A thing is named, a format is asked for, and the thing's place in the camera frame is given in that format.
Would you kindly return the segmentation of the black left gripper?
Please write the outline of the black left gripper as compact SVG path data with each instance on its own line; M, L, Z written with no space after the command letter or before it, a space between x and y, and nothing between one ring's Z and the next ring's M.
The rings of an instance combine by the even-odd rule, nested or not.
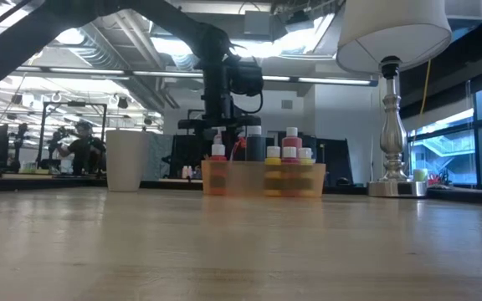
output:
M233 97L230 94L228 68L224 64L205 62L202 70L204 120L180 120L177 123L179 129L193 130L194 135L201 141L214 141L219 130L212 121L219 121L221 127L228 128L261 125L258 116L236 117Z

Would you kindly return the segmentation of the large grey paint bottle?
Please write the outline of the large grey paint bottle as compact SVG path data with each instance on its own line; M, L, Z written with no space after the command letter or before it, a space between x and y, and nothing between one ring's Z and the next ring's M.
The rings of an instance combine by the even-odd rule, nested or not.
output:
M264 161L266 152L266 138L262 135L260 125L250 125L246 130L246 160Z

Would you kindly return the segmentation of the large coral paint bottle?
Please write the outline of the large coral paint bottle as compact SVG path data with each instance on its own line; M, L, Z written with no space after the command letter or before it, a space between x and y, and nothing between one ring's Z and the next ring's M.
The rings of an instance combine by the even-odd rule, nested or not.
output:
M286 135L282 139L281 145L285 147L294 147L299 149L302 147L302 139L299 137L299 131L297 127L287 127Z

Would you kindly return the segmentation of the small yellow paint bottle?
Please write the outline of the small yellow paint bottle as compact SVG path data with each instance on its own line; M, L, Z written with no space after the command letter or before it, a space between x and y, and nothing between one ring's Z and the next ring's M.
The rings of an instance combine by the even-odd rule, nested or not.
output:
M313 197L313 165L311 148L299 148L299 160L301 165L299 179L299 194L302 197Z

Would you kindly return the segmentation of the orange translucent plastic tray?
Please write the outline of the orange translucent plastic tray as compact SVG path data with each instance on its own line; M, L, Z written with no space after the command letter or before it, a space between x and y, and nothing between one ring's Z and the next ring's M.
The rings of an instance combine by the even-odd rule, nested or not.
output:
M202 162L202 174L203 174L203 192L209 196L215 196L211 194L210 178L212 161ZM226 176L226 193L222 196L239 196L239 197L264 197L264 171L265 164L263 162L252 161L226 161L227 164L227 176ZM287 197L283 196L284 182L282 180L283 166L280 165L281 179L279 180L279 189L281 190L280 196L268 196L268 197ZM296 170L299 173L296 180L297 188L299 189L299 179L301 165L296 166ZM324 178L326 177L326 167L322 164L313 165L313 197L308 198L320 198L324 187Z

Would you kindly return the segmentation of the teal hanging cloth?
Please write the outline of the teal hanging cloth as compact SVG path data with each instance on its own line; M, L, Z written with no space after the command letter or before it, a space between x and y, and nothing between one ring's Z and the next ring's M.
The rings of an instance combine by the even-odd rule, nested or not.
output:
M144 179L158 181L170 172L173 135L150 133L148 136L148 163Z

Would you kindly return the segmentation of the white paper cup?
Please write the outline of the white paper cup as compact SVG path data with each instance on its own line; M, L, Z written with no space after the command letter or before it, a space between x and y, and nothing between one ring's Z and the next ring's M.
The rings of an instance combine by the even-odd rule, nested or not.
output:
M147 133L108 130L105 138L106 174L109 191L137 191L147 164Z

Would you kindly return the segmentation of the long light bar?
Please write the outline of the long light bar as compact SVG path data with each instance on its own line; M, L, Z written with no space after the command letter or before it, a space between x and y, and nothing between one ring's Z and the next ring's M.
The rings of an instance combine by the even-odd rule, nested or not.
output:
M160 77L176 79L202 79L203 73L198 72L178 72L178 71L130 71L118 69L82 69L82 68L63 68L49 66L19 66L16 72L40 73L40 74L78 74L94 75L111 78L129 78L130 76L141 77ZM377 86L375 79L341 79L341 78L316 78L316 77L296 77L280 75L264 75L264 81L295 84L327 84L327 85L347 85L347 86Z

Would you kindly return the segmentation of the black partition panel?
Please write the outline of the black partition panel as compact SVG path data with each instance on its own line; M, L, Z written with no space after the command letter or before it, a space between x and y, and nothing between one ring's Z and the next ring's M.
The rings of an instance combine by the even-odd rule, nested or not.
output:
M348 142L344 140L328 140L313 135L299 133L302 146L311 148L312 158L316 163L326 167L324 186L351 186L354 184L351 170L351 158ZM182 176L182 168L200 166L205 155L210 156L213 135L204 138L201 135L175 135L170 152L162 157L167 165L160 178L175 179Z

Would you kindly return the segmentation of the person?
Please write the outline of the person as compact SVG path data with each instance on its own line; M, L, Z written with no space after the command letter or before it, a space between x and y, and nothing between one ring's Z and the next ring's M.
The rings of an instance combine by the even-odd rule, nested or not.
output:
M74 127L77 139L69 146L57 145L57 151L62 157L74 156L72 161L74 176L93 174L100 168L105 145L102 140L92 135L92 126L89 123L80 121Z

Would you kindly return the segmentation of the silver lamp cream shade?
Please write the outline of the silver lamp cream shade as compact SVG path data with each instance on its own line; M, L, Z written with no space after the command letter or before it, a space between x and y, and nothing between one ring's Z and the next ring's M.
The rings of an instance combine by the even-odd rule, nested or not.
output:
M381 75L387 85L380 135L385 174L367 183L369 196L426 195L427 182L403 171L407 132L400 117L398 76L442 53L451 39L445 0L346 0L336 63L350 73Z

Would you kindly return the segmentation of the black background rig frame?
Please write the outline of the black background rig frame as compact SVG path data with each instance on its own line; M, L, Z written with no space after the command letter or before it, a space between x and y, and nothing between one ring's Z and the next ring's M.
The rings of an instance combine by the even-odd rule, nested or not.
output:
M104 138L105 138L105 123L106 123L106 117L107 117L107 105L105 104L93 104L93 103L87 103L87 102L79 102L79 101L67 101L67 102L46 102L44 103L44 108L42 112L42 120L41 120L41 129L40 129L40 137L39 137L39 149L38 149L38 156L37 156L37 162L40 164L42 160L42 149L44 148L44 130L46 126L46 119L49 115L51 115L54 111L58 111L59 107L61 105L66 105L69 107L86 107L86 106L101 106L103 108L103 115L102 115L102 125L101 125L101 138L102 142L105 145ZM75 116L79 117L79 120L75 123L75 125L80 122L80 121L85 121L89 123L91 126L92 124L86 120L83 119L83 114L81 113L74 113ZM69 130L64 128L63 126L59 127L55 132L51 140L48 141L48 151L49 151L49 161L53 160L53 153L57 151L57 145L60 145L60 141L64 138L67 138L68 136L76 136L75 134L75 128L74 130ZM102 170L104 168L105 164L105 152L103 155L103 160L100 163L100 168L95 172L96 177L100 178L102 175Z

